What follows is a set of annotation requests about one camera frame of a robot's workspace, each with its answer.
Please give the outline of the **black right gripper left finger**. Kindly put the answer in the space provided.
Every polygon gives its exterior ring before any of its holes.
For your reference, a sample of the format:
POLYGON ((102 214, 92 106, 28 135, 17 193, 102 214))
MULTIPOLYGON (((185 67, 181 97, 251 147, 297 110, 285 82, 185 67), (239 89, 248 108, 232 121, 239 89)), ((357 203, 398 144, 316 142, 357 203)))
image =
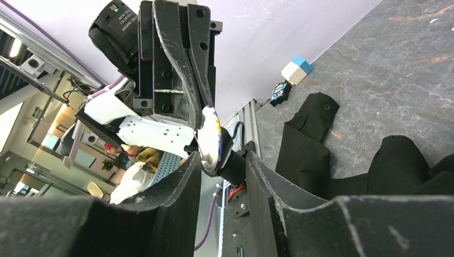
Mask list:
POLYGON ((119 205, 89 196, 1 198, 1 256, 192 256, 200 154, 119 205))

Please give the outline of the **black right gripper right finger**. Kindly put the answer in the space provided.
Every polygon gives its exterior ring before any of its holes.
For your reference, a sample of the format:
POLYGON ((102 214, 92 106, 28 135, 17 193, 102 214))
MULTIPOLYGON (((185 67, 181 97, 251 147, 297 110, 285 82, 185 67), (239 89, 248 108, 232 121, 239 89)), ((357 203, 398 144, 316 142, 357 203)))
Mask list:
POLYGON ((246 158, 259 256, 453 256, 453 197, 338 196, 323 200, 246 158))

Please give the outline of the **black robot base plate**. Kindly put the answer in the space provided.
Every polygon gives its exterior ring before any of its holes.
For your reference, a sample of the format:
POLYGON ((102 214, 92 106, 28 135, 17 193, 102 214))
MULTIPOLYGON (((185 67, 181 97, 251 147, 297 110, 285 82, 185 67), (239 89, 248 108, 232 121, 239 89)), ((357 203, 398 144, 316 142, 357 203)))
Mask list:
POLYGON ((224 182, 218 256, 258 256, 246 184, 224 182))

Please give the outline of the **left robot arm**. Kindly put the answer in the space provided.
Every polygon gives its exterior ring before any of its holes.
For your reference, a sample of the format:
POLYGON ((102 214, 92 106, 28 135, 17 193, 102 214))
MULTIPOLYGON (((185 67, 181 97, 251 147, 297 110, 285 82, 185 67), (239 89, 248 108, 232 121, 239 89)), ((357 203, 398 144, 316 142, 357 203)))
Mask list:
POLYGON ((151 147, 187 158, 232 185, 246 178, 245 152, 215 110, 215 37, 222 23, 207 6, 142 1, 134 12, 109 2, 91 24, 92 43, 126 78, 92 94, 77 118, 113 146, 151 147))

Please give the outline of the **black garment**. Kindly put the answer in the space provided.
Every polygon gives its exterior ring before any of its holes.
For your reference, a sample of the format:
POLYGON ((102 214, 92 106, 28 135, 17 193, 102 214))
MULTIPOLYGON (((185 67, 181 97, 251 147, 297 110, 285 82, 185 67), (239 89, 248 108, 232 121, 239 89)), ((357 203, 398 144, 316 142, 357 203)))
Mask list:
POLYGON ((284 123, 275 171, 330 200, 340 195, 453 195, 453 155, 429 165, 416 143, 389 135, 371 156, 348 157, 326 145, 339 104, 311 93, 284 123))

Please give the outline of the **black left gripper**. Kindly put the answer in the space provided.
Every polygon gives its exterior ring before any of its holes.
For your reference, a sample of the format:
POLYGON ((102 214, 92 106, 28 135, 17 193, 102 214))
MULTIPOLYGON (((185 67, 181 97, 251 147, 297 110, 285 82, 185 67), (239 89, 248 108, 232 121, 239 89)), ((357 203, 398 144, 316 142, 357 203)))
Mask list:
POLYGON ((215 39, 223 30, 210 8, 142 1, 132 19, 135 39, 122 99, 138 115, 201 127, 202 108, 215 104, 215 39))

